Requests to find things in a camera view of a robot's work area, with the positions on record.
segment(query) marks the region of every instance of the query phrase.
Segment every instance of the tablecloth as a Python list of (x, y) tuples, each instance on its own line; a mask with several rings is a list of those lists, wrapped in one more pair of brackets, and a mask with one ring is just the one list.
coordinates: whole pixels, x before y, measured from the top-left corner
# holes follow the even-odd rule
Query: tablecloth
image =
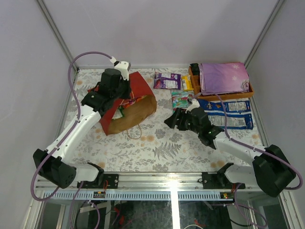
[[(131, 69), (138, 71), (151, 88), (155, 71), (161, 73), (187, 74), (188, 69)], [(79, 101), (101, 79), (103, 70), (80, 70), (75, 85)], [(171, 91), (153, 89), (157, 100), (157, 111), (141, 124), (142, 136), (133, 140), (127, 132), (106, 136), (97, 123), (80, 142), (73, 157), (74, 163), (92, 162), (111, 172), (208, 172), (217, 171), (228, 162), (246, 165), (233, 155), (204, 146), (191, 131), (170, 129), (163, 122), (173, 113)], [(76, 115), (74, 99), (69, 104), (65, 126)], [(131, 128), (129, 136), (139, 137), (137, 126)], [(254, 122), (253, 130), (229, 130), (229, 134), (251, 145), (261, 141)]]

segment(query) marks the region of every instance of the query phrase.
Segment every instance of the white cable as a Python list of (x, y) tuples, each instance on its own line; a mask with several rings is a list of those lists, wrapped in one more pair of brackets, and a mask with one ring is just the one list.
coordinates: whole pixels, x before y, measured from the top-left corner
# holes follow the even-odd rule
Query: white cable
[(188, 227), (191, 227), (191, 226), (195, 226), (195, 227), (198, 227), (198, 228), (200, 228), (200, 229), (203, 229), (202, 227), (200, 227), (200, 226), (198, 226), (198, 225), (196, 225), (196, 224), (191, 224), (191, 225), (189, 225), (189, 226), (186, 226), (184, 229), (187, 229)]

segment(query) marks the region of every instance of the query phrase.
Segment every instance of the wooden basket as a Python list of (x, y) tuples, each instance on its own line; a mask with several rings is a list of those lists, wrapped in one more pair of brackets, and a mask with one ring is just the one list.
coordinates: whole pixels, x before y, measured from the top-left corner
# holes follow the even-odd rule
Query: wooden basket
[[(198, 94), (201, 92), (200, 88), (200, 77), (198, 75), (193, 75), (191, 67), (189, 67), (189, 75), (191, 76), (191, 82), (194, 89), (194, 94)], [(249, 83), (249, 92), (234, 92), (234, 93), (227, 93), (227, 94), (220, 94), (222, 100), (228, 99), (244, 99), (244, 98), (251, 98), (254, 94), (254, 90)], [(216, 95), (200, 95), (198, 99), (205, 99), (207, 101), (217, 101), (219, 100)]]

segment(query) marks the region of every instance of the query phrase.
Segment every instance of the gray wall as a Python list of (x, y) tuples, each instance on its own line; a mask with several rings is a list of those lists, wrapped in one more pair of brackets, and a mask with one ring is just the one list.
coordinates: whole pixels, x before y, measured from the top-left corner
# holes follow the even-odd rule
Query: gray wall
[[(281, 147), (305, 178), (304, 12), (305, 1), (287, 1), (248, 72), (270, 142)], [(304, 192), (304, 187), (293, 192), (303, 219)]]
[(54, 140), (68, 94), (67, 68), (35, 1), (1, 1), (0, 228), (23, 222), (32, 155)]
[[(45, 0), (73, 56), (133, 66), (245, 61), (277, 0)], [(88, 56), (80, 66), (110, 65)]]

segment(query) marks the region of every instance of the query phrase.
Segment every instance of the robotic arm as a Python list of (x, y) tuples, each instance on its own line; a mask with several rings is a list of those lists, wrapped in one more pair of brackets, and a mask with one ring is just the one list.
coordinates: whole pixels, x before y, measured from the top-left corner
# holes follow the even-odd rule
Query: robotic arm
[(56, 149), (40, 169), (40, 176), (60, 188), (68, 187), (73, 181), (85, 181), (85, 186), (89, 184), (91, 187), (103, 185), (102, 168), (92, 163), (70, 164), (70, 157), (88, 131), (112, 108), (115, 100), (130, 98), (129, 68), (130, 63), (116, 61), (114, 69), (106, 69), (102, 73), (101, 81), (82, 100), (80, 118), (75, 116), (46, 150), (35, 151), (33, 158), (37, 168), (48, 153)]
[(191, 130), (198, 134), (198, 138), (205, 146), (228, 152), (252, 165), (241, 166), (228, 163), (215, 176), (203, 173), (203, 180), (213, 183), (213, 188), (230, 188), (232, 183), (244, 183), (259, 186), (264, 193), (277, 197), (295, 178), (295, 172), (288, 166), (255, 150), (261, 149), (289, 163), (279, 147), (256, 146), (254, 150), (250, 150), (244, 143), (233, 142), (222, 128), (211, 124), (207, 113), (199, 106), (197, 100), (192, 102), (188, 109), (178, 108), (164, 122), (170, 128), (177, 126), (181, 131)]

